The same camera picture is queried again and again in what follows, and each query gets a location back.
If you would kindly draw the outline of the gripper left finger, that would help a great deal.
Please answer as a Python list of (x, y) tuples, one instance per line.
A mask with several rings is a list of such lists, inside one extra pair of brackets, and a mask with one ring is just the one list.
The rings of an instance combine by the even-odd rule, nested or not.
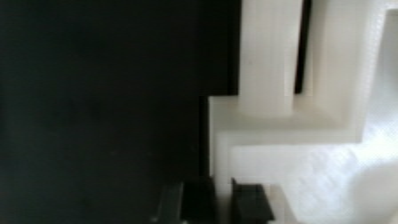
[(184, 189), (184, 183), (175, 183), (164, 187), (159, 210), (152, 219), (152, 224), (184, 224)]

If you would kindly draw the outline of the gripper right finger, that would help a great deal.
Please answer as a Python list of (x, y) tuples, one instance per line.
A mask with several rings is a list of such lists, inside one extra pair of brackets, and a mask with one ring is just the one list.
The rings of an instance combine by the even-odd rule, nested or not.
[(232, 224), (269, 224), (274, 211), (264, 186), (233, 182)]

